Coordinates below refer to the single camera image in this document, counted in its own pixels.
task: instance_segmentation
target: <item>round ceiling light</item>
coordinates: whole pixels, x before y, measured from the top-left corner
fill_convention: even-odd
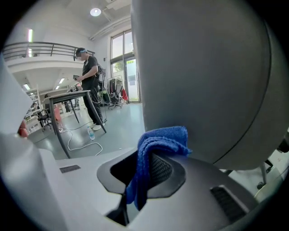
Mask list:
[[[101,14],[101,10],[99,8],[93,8],[91,9],[90,14],[94,17],[99,16]]]

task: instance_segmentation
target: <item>man's hand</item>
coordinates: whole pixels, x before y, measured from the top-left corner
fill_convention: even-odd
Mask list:
[[[76,81],[77,82],[81,82],[82,80],[84,80],[85,78],[84,78],[84,76],[79,76],[77,79],[76,79]]]

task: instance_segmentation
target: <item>floor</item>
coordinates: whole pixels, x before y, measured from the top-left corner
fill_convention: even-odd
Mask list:
[[[72,113],[62,119],[62,126],[67,129],[76,129],[91,121],[86,110],[76,111],[79,124]],[[141,104],[124,105],[122,108],[115,108],[113,110],[106,110],[107,122],[104,131],[98,130],[94,132],[95,140],[91,141],[87,133],[87,126],[83,126],[77,130],[71,131],[73,138],[70,142],[70,148],[82,147],[86,144],[98,142],[103,151],[100,153],[105,154],[119,150],[120,148],[131,148],[137,145],[140,136],[145,132],[143,123],[143,113]],[[62,133],[64,143],[68,143],[71,138],[70,133]],[[52,151],[56,160],[66,159],[65,155],[57,136],[54,135],[53,130],[42,132],[38,130],[28,137],[38,148],[44,148]],[[100,151],[98,145],[89,145],[83,149],[69,151],[71,158],[87,157],[97,154]]]
[[[67,129],[76,129],[91,121],[86,110],[77,111],[79,124],[74,114],[66,116],[62,119],[63,127]],[[107,110],[107,123],[105,124],[107,133],[101,129],[96,131],[95,140],[91,141],[87,133],[87,126],[83,126],[77,130],[73,130],[73,138],[70,142],[70,148],[82,147],[86,144],[98,142],[102,145],[103,151],[100,155],[116,150],[131,148],[137,145],[140,136],[145,132],[142,105],[130,104],[124,105],[123,108],[115,108]],[[71,134],[63,133],[63,140],[68,143]],[[52,131],[42,132],[38,130],[29,136],[29,139],[35,143],[38,148],[44,148],[52,151],[56,160],[67,158],[60,143]],[[86,157],[95,155],[100,151],[98,145],[90,145],[86,148],[71,151],[72,158]],[[267,174],[267,185],[262,190],[257,189],[259,182],[262,182],[260,168],[250,171],[233,171],[229,176],[244,186],[256,199],[262,201],[264,198],[272,195],[278,186],[283,182],[286,170],[289,164],[289,153],[279,153],[275,151],[269,158],[274,164],[271,172]]]

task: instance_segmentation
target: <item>table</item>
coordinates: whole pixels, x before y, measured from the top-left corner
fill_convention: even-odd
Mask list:
[[[57,135],[58,137],[58,140],[60,142],[60,145],[62,146],[65,154],[67,155],[67,157],[70,159],[70,155],[66,149],[66,145],[64,144],[63,142],[63,139],[61,137],[61,134],[57,128],[57,124],[56,124],[56,119],[55,119],[55,113],[54,113],[54,104],[55,103],[60,103],[60,102],[64,102],[64,101],[70,101],[71,105],[72,105],[72,102],[71,100],[72,99],[75,99],[75,98],[79,98],[79,97],[86,97],[87,98],[87,101],[89,102],[89,106],[90,108],[92,109],[93,113],[94,113],[94,116],[96,118],[96,120],[98,121],[98,123],[101,125],[102,129],[104,130],[104,132],[106,133],[107,131],[105,130],[94,106],[93,106],[93,103],[90,99],[90,95],[89,95],[89,90],[88,91],[78,91],[78,92],[69,92],[69,93],[63,93],[63,94],[59,94],[59,95],[55,95],[55,96],[51,96],[51,97],[47,97],[44,102],[48,102],[49,101],[49,107],[50,107],[50,114],[51,114],[51,120],[52,120],[52,126],[53,126],[53,129],[54,129],[54,132],[55,134]],[[74,115],[79,123],[79,120],[77,118],[77,115],[75,113],[75,109],[74,107],[72,106],[72,110],[74,112]]]

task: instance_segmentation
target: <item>door frame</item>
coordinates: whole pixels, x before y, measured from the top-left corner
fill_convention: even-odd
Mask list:
[[[126,82],[126,85],[127,85],[127,97],[128,97],[128,103],[141,103],[141,94],[140,94],[140,79],[139,79],[139,71],[138,71],[138,67],[137,67],[137,62],[136,62],[136,73],[135,73],[135,78],[136,78],[136,83],[137,83],[137,94],[138,94],[138,97],[139,97],[139,100],[138,101],[130,101],[130,93],[129,93],[129,89],[128,89],[128,76],[127,76],[127,71],[126,71],[126,62],[127,61],[130,61],[130,60],[135,60],[136,61],[136,58],[133,56],[133,57],[129,57],[127,59],[124,59],[124,76],[125,76],[125,82]]]

